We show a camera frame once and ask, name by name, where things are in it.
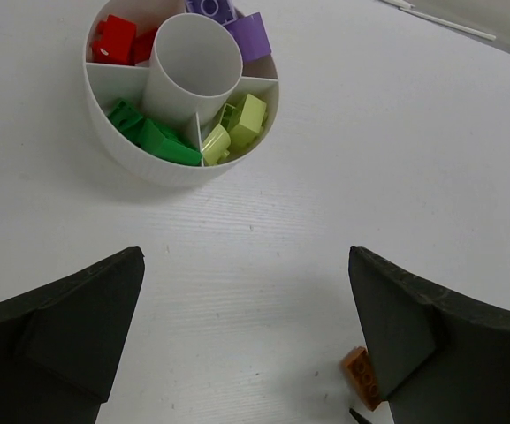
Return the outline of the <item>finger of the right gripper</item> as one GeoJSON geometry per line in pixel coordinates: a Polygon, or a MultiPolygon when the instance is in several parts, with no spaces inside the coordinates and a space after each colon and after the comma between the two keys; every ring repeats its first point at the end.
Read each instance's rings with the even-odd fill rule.
{"type": "Polygon", "coordinates": [[[349,413],[353,417],[356,423],[358,424],[372,424],[368,419],[366,419],[363,415],[355,411],[354,408],[349,409],[349,413]]]}

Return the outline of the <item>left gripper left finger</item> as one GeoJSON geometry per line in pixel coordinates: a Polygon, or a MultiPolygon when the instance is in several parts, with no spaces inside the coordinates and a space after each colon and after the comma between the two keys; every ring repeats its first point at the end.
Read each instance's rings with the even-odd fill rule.
{"type": "Polygon", "coordinates": [[[145,264],[128,247],[0,302],[0,423],[94,423],[107,403],[145,264]]]}

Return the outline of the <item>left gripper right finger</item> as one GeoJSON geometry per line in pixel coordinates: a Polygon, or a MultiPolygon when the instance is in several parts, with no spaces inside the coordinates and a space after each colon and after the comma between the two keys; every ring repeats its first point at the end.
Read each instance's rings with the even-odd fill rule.
{"type": "Polygon", "coordinates": [[[364,247],[348,275],[380,397],[396,423],[510,423],[510,311],[364,247]]]}

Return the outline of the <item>brown lego plate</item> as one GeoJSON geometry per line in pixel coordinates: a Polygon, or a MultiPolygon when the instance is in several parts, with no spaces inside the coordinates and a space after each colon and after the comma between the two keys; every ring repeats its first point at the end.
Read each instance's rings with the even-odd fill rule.
{"type": "Polygon", "coordinates": [[[384,400],[367,349],[355,347],[340,361],[339,367],[359,400],[369,411],[375,411],[384,400]]]}

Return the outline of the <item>dark green curved lego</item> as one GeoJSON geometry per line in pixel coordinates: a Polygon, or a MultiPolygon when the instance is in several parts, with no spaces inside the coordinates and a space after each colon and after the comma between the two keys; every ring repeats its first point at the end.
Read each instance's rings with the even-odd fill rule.
{"type": "Polygon", "coordinates": [[[202,154],[180,140],[179,135],[147,118],[139,133],[137,142],[146,153],[165,161],[199,166],[202,154]]]}

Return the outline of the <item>green 2x4 lego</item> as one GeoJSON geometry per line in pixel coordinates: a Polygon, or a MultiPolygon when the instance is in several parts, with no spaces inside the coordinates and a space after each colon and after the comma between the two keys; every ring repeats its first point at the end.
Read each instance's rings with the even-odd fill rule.
{"type": "Polygon", "coordinates": [[[138,138],[145,123],[145,117],[131,102],[119,98],[108,114],[108,119],[127,140],[139,146],[138,138]]]}

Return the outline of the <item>light yellow lego brick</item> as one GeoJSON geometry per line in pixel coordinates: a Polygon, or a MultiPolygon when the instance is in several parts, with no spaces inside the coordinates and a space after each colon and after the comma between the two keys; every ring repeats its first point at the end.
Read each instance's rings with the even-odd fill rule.
{"type": "Polygon", "coordinates": [[[267,115],[267,103],[258,97],[245,95],[232,113],[228,133],[231,149],[239,152],[247,148],[260,134],[267,115]]]}

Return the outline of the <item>red lego brick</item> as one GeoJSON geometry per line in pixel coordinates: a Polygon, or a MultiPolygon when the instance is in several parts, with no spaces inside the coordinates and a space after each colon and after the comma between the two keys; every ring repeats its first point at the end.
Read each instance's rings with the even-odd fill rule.
{"type": "Polygon", "coordinates": [[[102,64],[131,64],[131,52],[137,26],[129,20],[110,14],[96,27],[92,41],[93,60],[102,64]]]}

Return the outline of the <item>purple butterfly curved lego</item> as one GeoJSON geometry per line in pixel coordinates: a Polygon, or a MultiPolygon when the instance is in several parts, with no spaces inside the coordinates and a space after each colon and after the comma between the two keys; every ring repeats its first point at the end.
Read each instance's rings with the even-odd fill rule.
{"type": "Polygon", "coordinates": [[[272,53],[260,12],[239,17],[226,24],[225,29],[236,41],[244,63],[254,62],[272,53]]]}

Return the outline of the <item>lone light yellow lego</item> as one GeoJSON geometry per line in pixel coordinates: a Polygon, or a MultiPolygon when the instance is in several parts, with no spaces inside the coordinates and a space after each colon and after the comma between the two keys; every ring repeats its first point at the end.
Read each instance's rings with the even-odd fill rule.
{"type": "Polygon", "coordinates": [[[217,123],[223,126],[223,128],[227,129],[232,121],[233,113],[235,112],[235,110],[236,110],[235,106],[226,102],[221,108],[221,110],[218,112],[217,123]]]}

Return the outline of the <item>lavender 2x2 lego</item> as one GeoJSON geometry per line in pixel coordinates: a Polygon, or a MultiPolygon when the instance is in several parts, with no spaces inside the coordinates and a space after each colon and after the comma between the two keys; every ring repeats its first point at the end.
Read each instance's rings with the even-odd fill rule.
{"type": "Polygon", "coordinates": [[[200,14],[225,26],[237,19],[231,0],[186,0],[186,11],[200,14]]]}

